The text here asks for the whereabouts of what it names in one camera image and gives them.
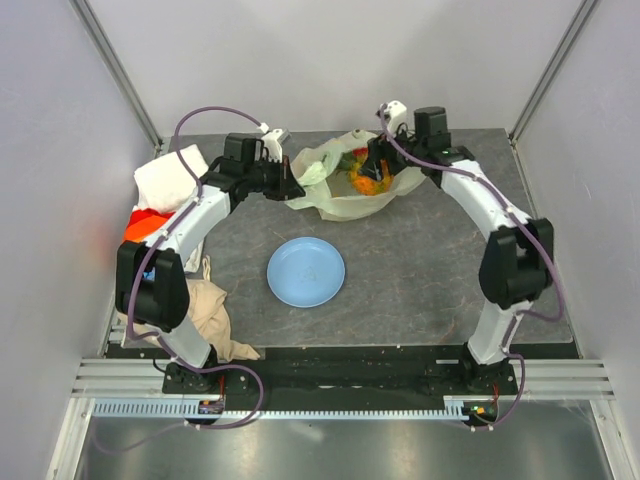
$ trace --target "cloth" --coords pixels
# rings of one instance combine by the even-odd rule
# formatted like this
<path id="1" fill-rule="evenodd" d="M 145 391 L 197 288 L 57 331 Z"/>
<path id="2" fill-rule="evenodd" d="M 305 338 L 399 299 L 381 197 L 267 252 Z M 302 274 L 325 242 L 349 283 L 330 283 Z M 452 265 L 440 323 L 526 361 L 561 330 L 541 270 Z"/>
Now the cloth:
<path id="1" fill-rule="evenodd" d="M 180 150 L 189 168 L 201 177 L 208 167 L 197 145 Z M 196 182 L 182 166 L 178 155 L 168 153 L 138 168 L 133 177 L 138 185 L 138 208 L 159 213 L 175 212 L 187 201 Z"/>
<path id="2" fill-rule="evenodd" d="M 189 168 L 198 177 L 204 175 L 208 167 L 198 146 L 191 145 L 180 151 Z M 125 240 L 139 242 L 164 225 L 166 219 L 189 199 L 196 188 L 196 182 L 185 170 L 176 153 L 168 153 L 151 160 L 138 168 L 133 177 L 138 186 L 138 205 L 131 214 L 131 220 L 127 232 L 125 232 Z M 137 211 L 151 211 L 154 216 L 143 220 L 138 219 L 132 226 Z M 184 267 L 185 272 L 195 273 L 198 271 L 203 243 L 204 241 L 200 242 L 191 252 Z"/>
<path id="3" fill-rule="evenodd" d="M 187 315 L 200 335 L 216 349 L 219 361 L 259 359 L 260 355 L 250 345 L 231 340 L 231 321 L 224 308 L 227 292 L 209 280 L 211 274 L 209 257 L 204 257 L 202 266 L 203 280 L 187 279 L 189 289 Z M 118 317 L 121 321 L 127 322 L 126 315 L 119 313 Z M 133 325 L 133 329 L 137 334 L 149 331 L 147 327 L 137 323 Z M 145 339 L 145 341 L 159 346 L 155 339 Z"/>
<path id="4" fill-rule="evenodd" d="M 171 218 L 173 213 L 158 213 L 151 208 L 134 210 L 124 231 L 123 241 L 141 242 Z"/>

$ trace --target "red cloth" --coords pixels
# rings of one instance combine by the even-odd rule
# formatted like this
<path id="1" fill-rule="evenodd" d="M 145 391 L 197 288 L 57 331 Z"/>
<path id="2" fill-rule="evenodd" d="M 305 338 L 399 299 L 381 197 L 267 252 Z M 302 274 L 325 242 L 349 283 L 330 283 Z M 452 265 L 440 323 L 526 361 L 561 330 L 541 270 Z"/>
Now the red cloth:
<path id="1" fill-rule="evenodd" d="M 158 213 L 151 208 L 132 212 L 124 231 L 123 241 L 141 242 L 164 225 L 172 215 L 173 212 Z"/>

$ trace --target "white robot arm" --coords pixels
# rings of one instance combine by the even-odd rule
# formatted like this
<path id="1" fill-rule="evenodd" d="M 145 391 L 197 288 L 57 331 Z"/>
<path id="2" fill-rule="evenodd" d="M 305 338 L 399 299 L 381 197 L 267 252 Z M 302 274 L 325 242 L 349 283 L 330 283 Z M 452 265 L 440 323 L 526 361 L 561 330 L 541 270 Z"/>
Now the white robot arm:
<path id="1" fill-rule="evenodd" d="M 392 101 L 381 108 L 378 115 L 383 117 L 387 132 L 369 141 L 369 157 L 360 173 L 380 180 L 383 159 L 391 174 L 406 167 L 416 167 L 401 154 L 398 146 L 426 164 L 444 167 L 422 167 L 422 172 L 462 206 L 487 242 L 479 272 L 485 295 L 484 308 L 475 333 L 465 344 L 462 358 L 470 370 L 469 376 L 477 376 L 485 366 L 505 363 L 505 352 L 522 312 L 531 308 L 532 302 L 552 280 L 539 252 L 506 210 L 525 225 L 550 258 L 553 258 L 553 227 L 546 219 L 531 219 L 507 200 L 487 179 L 466 148 L 451 146 L 444 108 L 416 110 L 413 133 L 407 127 L 407 108 L 402 103 Z M 393 135 L 396 145 L 389 142 L 387 133 Z"/>
<path id="2" fill-rule="evenodd" d="M 483 178 L 488 182 L 473 155 L 464 147 L 451 147 L 444 109 L 416 110 L 413 134 L 409 134 L 406 128 L 407 109 L 400 102 L 388 104 L 384 114 L 387 125 L 392 127 L 390 130 L 396 133 L 397 142 L 412 155 L 472 174 L 470 177 L 450 171 L 422 169 L 462 206 L 487 241 L 479 274 L 486 299 L 476 331 L 465 344 L 461 363 L 468 364 L 471 376 L 476 375 L 481 367 L 504 365 L 505 349 L 508 349 L 520 321 L 518 312 L 529 309 L 542 290 L 551 284 L 549 272 L 536 256 L 535 249 L 519 235 L 504 206 L 475 180 Z M 285 132 L 274 130 L 260 140 L 248 135 L 229 135 L 223 156 L 214 161 L 201 179 L 203 190 L 197 205 L 171 234 L 168 235 L 165 228 L 142 244 L 128 242 L 118 251 L 116 307 L 126 312 L 132 278 L 140 258 L 148 245 L 160 236 L 165 237 L 162 250 L 158 251 L 150 267 L 149 276 L 153 278 L 145 280 L 139 290 L 135 305 L 136 321 L 156 330 L 161 340 L 189 365 L 205 365 L 211 347 L 186 316 L 189 298 L 182 265 L 206 234 L 226 218 L 248 193 L 261 192 L 274 200 L 304 196 L 304 190 L 291 173 L 288 158 L 282 155 L 280 142 Z M 388 161 L 392 174 L 414 166 L 398 154 L 384 135 L 370 140 L 368 149 L 369 157 L 360 173 L 371 178 L 380 179 L 382 159 Z M 546 219 L 533 220 L 503 200 L 510 213 L 527 226 L 552 256 L 551 224 Z M 191 199 L 182 210 L 194 201 L 195 198 Z M 175 221 L 180 213 L 177 212 L 169 222 Z"/>
<path id="3" fill-rule="evenodd" d="M 196 198 L 194 193 L 162 229 L 142 243 L 125 242 L 118 250 L 116 308 L 126 313 L 141 260 L 149 246 L 163 238 L 161 249 L 149 263 L 138 289 L 135 322 L 154 331 L 158 340 L 188 365 L 204 366 L 210 358 L 211 346 L 188 317 L 189 293 L 182 267 L 207 233 L 250 192 L 282 201 L 304 196 L 304 189 L 291 173 L 289 159 L 282 154 L 281 142 L 286 135 L 286 130 L 281 129 L 260 139 L 244 134 L 228 135 L 223 156 L 200 179 L 200 197 Z M 189 214 L 182 215 L 187 209 Z"/>

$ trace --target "white wall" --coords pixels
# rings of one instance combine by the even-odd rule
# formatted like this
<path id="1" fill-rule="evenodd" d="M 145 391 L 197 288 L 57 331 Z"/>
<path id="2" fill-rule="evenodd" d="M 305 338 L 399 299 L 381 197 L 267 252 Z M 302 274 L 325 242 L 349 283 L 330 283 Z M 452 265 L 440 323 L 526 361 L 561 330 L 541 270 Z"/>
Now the white wall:
<path id="1" fill-rule="evenodd" d="M 151 145 L 66 0 L 0 15 L 0 477 L 44 478 Z"/>
<path id="2" fill-rule="evenodd" d="M 519 145 L 573 326 L 640 452 L 640 4 L 600 2 Z"/>
<path id="3" fill-rule="evenodd" d="M 579 0 L 91 0 L 163 135 L 203 105 L 291 130 L 376 128 L 397 98 L 512 127 Z M 250 128 L 229 115 L 185 132 Z"/>

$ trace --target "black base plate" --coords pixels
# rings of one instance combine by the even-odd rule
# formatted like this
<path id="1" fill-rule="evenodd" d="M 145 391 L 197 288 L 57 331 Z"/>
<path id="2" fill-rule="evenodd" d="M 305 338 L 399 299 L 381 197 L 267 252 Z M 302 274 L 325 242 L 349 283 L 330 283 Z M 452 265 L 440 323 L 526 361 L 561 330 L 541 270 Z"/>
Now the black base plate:
<path id="1" fill-rule="evenodd" d="M 490 398 L 494 383 L 502 395 L 516 393 L 510 366 L 470 385 L 463 380 L 459 365 L 451 363 L 460 356 L 461 347 L 448 348 L 447 352 L 432 347 L 274 348 L 267 349 L 264 360 L 234 364 L 252 368 L 262 379 L 265 411 L 441 409 L 447 395 Z M 224 377 L 226 408 L 253 409 L 258 385 L 251 375 L 231 371 Z M 191 383 L 197 388 L 185 390 L 184 381 L 175 384 L 165 376 L 163 393 L 218 393 L 212 379 Z"/>

